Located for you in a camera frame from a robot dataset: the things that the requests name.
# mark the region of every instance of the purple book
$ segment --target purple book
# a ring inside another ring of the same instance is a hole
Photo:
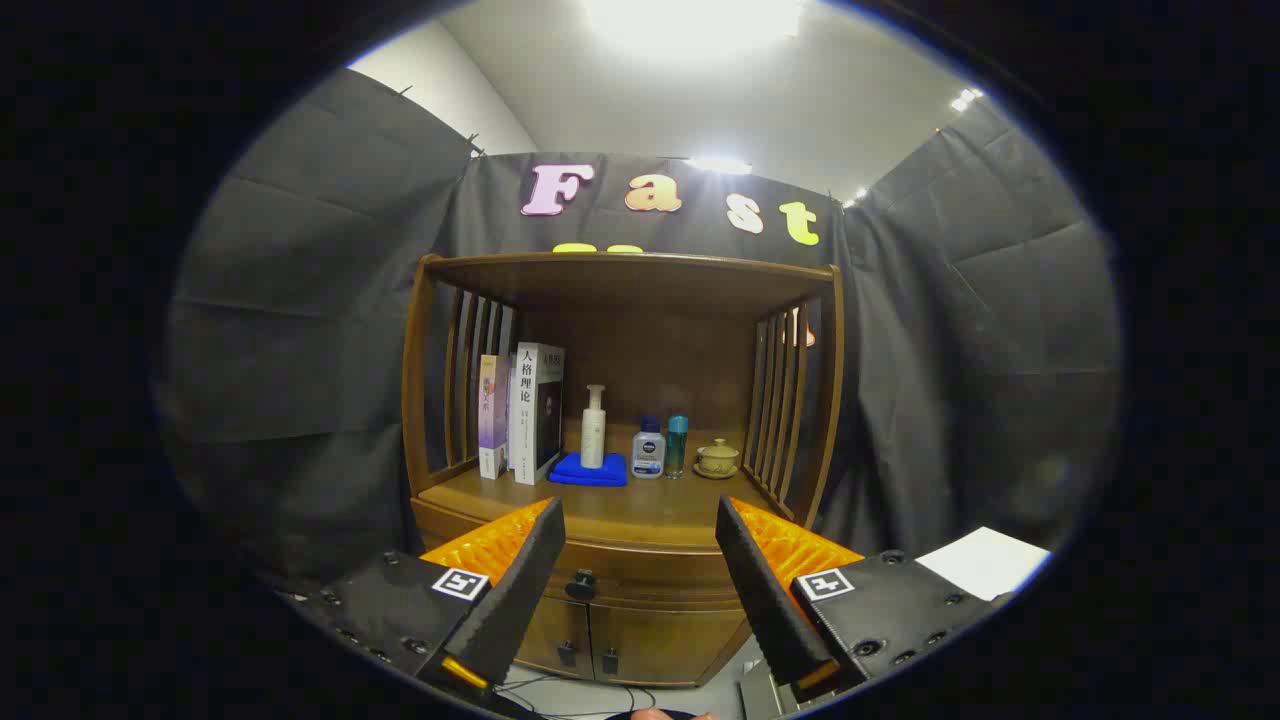
[[[480,477],[497,479],[507,469],[507,384],[511,360],[506,355],[480,356]]]

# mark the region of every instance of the letter a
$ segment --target letter a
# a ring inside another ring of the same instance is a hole
[[[640,176],[631,178],[631,192],[623,199],[632,210],[678,210],[684,202],[676,197],[676,181],[667,176]]]

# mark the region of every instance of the white wall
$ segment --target white wall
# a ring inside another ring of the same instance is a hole
[[[439,22],[419,26],[351,64],[351,69],[392,87],[413,86],[406,97],[426,108],[463,137],[479,132],[475,143],[486,155],[536,152],[529,131],[520,124],[489,78]]]

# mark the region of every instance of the cabinet door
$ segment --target cabinet door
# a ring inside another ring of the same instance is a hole
[[[543,597],[516,660],[548,673],[590,680],[591,635],[586,628],[586,606]]]
[[[663,611],[591,605],[595,679],[700,685],[746,642],[741,610]]]

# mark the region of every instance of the teal bottle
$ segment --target teal bottle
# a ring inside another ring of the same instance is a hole
[[[685,477],[685,445],[689,441],[689,418],[672,415],[667,420],[667,457],[662,465],[662,474],[680,479]]]

